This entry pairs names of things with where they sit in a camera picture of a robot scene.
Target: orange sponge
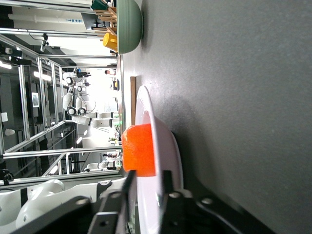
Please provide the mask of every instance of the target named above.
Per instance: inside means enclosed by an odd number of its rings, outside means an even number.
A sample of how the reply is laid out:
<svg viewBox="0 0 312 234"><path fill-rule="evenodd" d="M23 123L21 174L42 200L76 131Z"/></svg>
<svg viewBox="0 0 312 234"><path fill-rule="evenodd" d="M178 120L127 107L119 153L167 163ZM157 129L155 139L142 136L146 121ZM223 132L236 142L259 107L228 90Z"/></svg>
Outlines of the orange sponge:
<svg viewBox="0 0 312 234"><path fill-rule="evenodd" d="M140 177L155 176L155 160L151 124L129 127L122 134L123 167L136 170Z"/></svg>

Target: metal frame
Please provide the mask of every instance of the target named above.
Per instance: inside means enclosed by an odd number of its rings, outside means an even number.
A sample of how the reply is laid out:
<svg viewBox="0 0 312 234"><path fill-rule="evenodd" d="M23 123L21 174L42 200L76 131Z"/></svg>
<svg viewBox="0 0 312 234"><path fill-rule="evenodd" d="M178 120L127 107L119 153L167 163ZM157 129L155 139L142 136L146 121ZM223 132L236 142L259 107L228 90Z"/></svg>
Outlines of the metal frame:
<svg viewBox="0 0 312 234"><path fill-rule="evenodd" d="M0 154L3 155L4 154L4 139L3 139L3 130L2 130L2 118L1 118L1 114L0 114Z"/></svg>
<svg viewBox="0 0 312 234"><path fill-rule="evenodd" d="M42 78L42 59L40 57L37 58L37 65L39 71L39 81L40 81L40 97L41 97L41 108L42 108L42 120L43 120L43 130L45 130L47 126L47 116L46 116L46 105L45 105L45 89L44 89L44 80Z"/></svg>
<svg viewBox="0 0 312 234"><path fill-rule="evenodd" d="M47 156L47 155L59 155L59 154L77 154L77 153L97 153L97 152L106 152L121 150L121 145L119 146L106 146L106 147L94 147L94 148L76 148L76 149L61 149L61 150L41 150L41 151L25 151L25 152L11 152L5 153L3 159L11 158L21 158L21 157L38 157L38 156Z"/></svg>
<svg viewBox="0 0 312 234"><path fill-rule="evenodd" d="M100 180L103 180L103 176L110 176L120 177L120 174L118 173L118 170L109 170L109 171L103 171L103 172L92 172L92 173L77 173L77 174L70 174L70 175L52 175L52 176L46 176L46 177L30 177L30 178L21 178L21 179L14 179L13 181L9 181L10 188L14 188L14 186L18 185L24 185L26 183L40 183L45 182L50 179L59 179L59 180L76 180L76 179L84 179L84 178L90 178L90 177L99 177ZM3 186L4 182L3 180L0 180L0 186Z"/></svg>
<svg viewBox="0 0 312 234"><path fill-rule="evenodd" d="M9 34L25 34L28 32L23 32L22 30L11 30L11 29L3 29L0 28L0 33L3 33L3 31L8 32ZM39 30L30 30L31 33L42 33ZM51 32L54 35L59 36L59 35L67 35L67 36L73 36L72 33L65 33L59 34L59 32ZM88 34L80 34L80 37L86 37ZM29 55L31 57L35 57L37 61L37 66L38 66L38 71L40 74L40 92L41 92L41 104L42 104L42 115L43 115L43 125L44 125L44 130L32 137L30 137L29 133L29 122L28 122L28 113L27 113L27 96L26 96L26 88L25 88L25 74L24 74L24 66L21 65L19 67L19 81L20 81L20 91L21 91L21 99L22 99L22 111L23 111L23 122L24 122L24 136L25 140L16 146L5 150L4 147L4 139L3 139L3 130L2 130L2 120L1 120L1 115L0 115L0 157L2 156L3 159L11 159L11 158L23 158L23 157L38 157L38 156L48 156L48 155L58 155L60 156L57 158L57 160L52 164L52 166L49 168L53 168L55 165L58 164L60 170L59 170L59 175L61 175L61 163L60 160L66 156L66 170L67 174L69 174L70 171L70 164L69 164L69 155L70 154L77 154L77 153L86 153L86 152L105 152L105 151L114 151L114 150L121 150L121 146L111 146L111 147L97 147L97 148L77 148L77 149L63 149L63 150L46 150L46 151L28 151L28 152L17 152L18 150L22 149L23 147L27 146L28 144L34 142L35 140L45 136L47 133L55 130L56 128L59 128L65 123L72 122L71 120L66 120L65 119L65 110L62 108L62 113L63 113L63 121L59 121L59 106L58 106L58 100L57 100L57 81L56 81L56 71L55 68L58 67L58 72L59 72L59 81L60 81L60 92L61 92L61 97L63 99L64 97L64 91L63 91L63 84L62 84L62 69L63 68L76 68L77 66L61 66L57 64L54 61L51 61L51 70L52 70L52 85L53 85L53 93L54 93L54 107L55 107L55 112L56 112L56 124L52 127L49 127L46 129L46 106L45 106L45 89L44 89L44 80L42 79L42 60L47 60L48 58L101 58L101 59L117 59L115 56L81 56L81 55L52 55L52 56L43 56L41 54L38 54L29 48L20 45L19 43L16 43L15 41L0 35L0 41L5 42L6 44L13 46L13 47L19 47L23 51L25 55ZM114 66L80 66L83 68L105 68L105 69L116 69ZM111 175L111 174L116 174L117 171L109 171L106 172L105 174ZM17 179L14 180L10 184L18 184L18 183L26 183L27 181L37 181L38 177L33 178L33 179Z"/></svg>
<svg viewBox="0 0 312 234"><path fill-rule="evenodd" d="M52 168L54 168L56 165L58 165L58 174L61 175L59 172L61 171L61 159L65 156L65 154L61 154L55 161L54 163L52 163L52 165L49 167L49 169L41 176L41 177L45 177L47 175L49 175L50 171L52 170Z"/></svg>
<svg viewBox="0 0 312 234"><path fill-rule="evenodd" d="M76 65L76 66L62 66L62 68L76 68L76 67L79 67L79 68L105 68L105 69L116 69L116 67L108 67L108 66L79 66L79 65Z"/></svg>
<svg viewBox="0 0 312 234"><path fill-rule="evenodd" d="M55 75L55 66L54 66L53 63L51 63L51 70L52 70L52 85L53 85L55 123L59 123L59 106L58 106L57 78L56 78L56 75Z"/></svg>
<svg viewBox="0 0 312 234"><path fill-rule="evenodd" d="M51 59L117 59L117 56L103 56L103 55L42 55L42 56Z"/></svg>
<svg viewBox="0 0 312 234"><path fill-rule="evenodd" d="M89 6L84 4L64 4L64 3L49 3L48 1L36 0L1 0L1 5L4 6L21 6L33 7L38 9L60 10L60 11L74 11L80 13L94 14Z"/></svg>
<svg viewBox="0 0 312 234"><path fill-rule="evenodd" d="M120 69L121 69L121 83L123 84L124 82L124 73L123 73L123 55L120 55ZM121 106L122 106L122 111L123 113L126 113L126 106L125 106L125 91L124 91L124 85L121 86ZM126 131L126 115L122 114L121 117L122 121L122 129L121 131L124 132Z"/></svg>
<svg viewBox="0 0 312 234"><path fill-rule="evenodd" d="M50 30L32 30L32 29L20 29L20 28L0 28L1 34L11 34L11 35L29 35L40 36L44 33L48 34L49 37L68 37L68 38L98 38L94 33L71 33L62 31L50 31Z"/></svg>
<svg viewBox="0 0 312 234"><path fill-rule="evenodd" d="M31 142L33 142L33 141L39 139L40 137L43 137L43 136L46 135L47 133L53 131L54 129L56 129L56 128L58 128L58 127L60 127L60 126L63 125L64 123L65 123L65 121L61 121L60 123L58 123L58 124L52 126L51 128L49 128L48 130L42 131L41 133L38 133L38 134L32 136L31 138L29 138L29 140L25 140L25 141L21 142L20 144L17 144L17 145L15 145L15 146L13 146L12 148L6 150L6 151L5 151L5 154L11 153L11 152L16 152L17 150L20 150L21 148L25 147L25 146L28 145L29 143L31 143Z"/></svg>
<svg viewBox="0 0 312 234"><path fill-rule="evenodd" d="M29 140L30 132L29 132L29 122L28 122L25 73L24 73L23 65L19 66L19 86L20 86L20 97L21 97L21 109L23 113L23 123L24 123L24 139Z"/></svg>
<svg viewBox="0 0 312 234"><path fill-rule="evenodd" d="M59 72L59 82L60 82L60 95L62 97L62 100L63 100L63 97L64 97L64 87L63 87L63 83L62 83L62 80L63 80L63 70L61 67L58 67L58 72ZM63 108L63 105L62 105L62 113L63 113L63 120L66 119L66 115L65 115L65 110Z"/></svg>

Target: person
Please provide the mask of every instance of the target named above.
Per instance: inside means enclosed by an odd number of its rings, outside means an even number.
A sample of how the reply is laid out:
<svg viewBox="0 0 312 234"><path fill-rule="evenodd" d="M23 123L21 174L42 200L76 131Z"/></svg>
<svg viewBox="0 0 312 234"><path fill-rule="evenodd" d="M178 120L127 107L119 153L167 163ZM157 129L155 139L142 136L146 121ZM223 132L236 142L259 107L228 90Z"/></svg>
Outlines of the person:
<svg viewBox="0 0 312 234"><path fill-rule="evenodd" d="M106 70L105 74L114 76L116 73L115 73L115 70L110 69L110 70Z"/></svg>

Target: glass panel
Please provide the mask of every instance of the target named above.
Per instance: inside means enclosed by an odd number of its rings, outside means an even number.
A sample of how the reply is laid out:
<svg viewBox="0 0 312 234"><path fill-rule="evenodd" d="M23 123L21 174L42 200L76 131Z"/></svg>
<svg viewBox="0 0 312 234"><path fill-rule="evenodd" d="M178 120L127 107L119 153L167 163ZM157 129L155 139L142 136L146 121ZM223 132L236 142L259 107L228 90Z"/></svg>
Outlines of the glass panel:
<svg viewBox="0 0 312 234"><path fill-rule="evenodd" d="M55 123L56 115L54 107L51 63L46 60L42 60L42 78L44 81L46 125L47 127L50 127L51 123Z"/></svg>
<svg viewBox="0 0 312 234"><path fill-rule="evenodd" d="M40 157L23 157L7 159L6 164L16 164L13 169L9 170L14 179L42 176L57 160L60 155L40 156ZM66 163L61 161L61 167L66 170ZM52 170L50 174L58 175L59 171Z"/></svg>
<svg viewBox="0 0 312 234"><path fill-rule="evenodd" d="M55 73L56 73L56 79L57 79L57 102L58 102L58 120L61 122L64 119L63 116L63 98L61 93L61 81L59 78L59 67L55 66Z"/></svg>
<svg viewBox="0 0 312 234"><path fill-rule="evenodd" d="M9 61L10 57L20 58L21 54L16 47L4 42L0 42L0 50L0 112L3 113L4 149L8 150L24 141L19 66Z"/></svg>
<svg viewBox="0 0 312 234"><path fill-rule="evenodd" d="M122 165L122 150L79 154L81 172L103 172L120 170Z"/></svg>
<svg viewBox="0 0 312 234"><path fill-rule="evenodd" d="M41 106L41 92L39 71L36 57L24 56L25 59L32 60L31 66L24 67L26 96L28 107L28 122L30 137L43 131L43 117Z"/></svg>

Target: yellow cup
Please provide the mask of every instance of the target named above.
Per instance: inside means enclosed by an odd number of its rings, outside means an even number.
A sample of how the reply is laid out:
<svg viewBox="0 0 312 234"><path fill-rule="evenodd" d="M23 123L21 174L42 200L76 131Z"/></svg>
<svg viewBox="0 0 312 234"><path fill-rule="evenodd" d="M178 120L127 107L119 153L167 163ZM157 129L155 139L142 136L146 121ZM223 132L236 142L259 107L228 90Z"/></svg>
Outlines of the yellow cup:
<svg viewBox="0 0 312 234"><path fill-rule="evenodd" d="M113 34L106 33L103 38L103 45L111 50L117 52L117 37Z"/></svg>

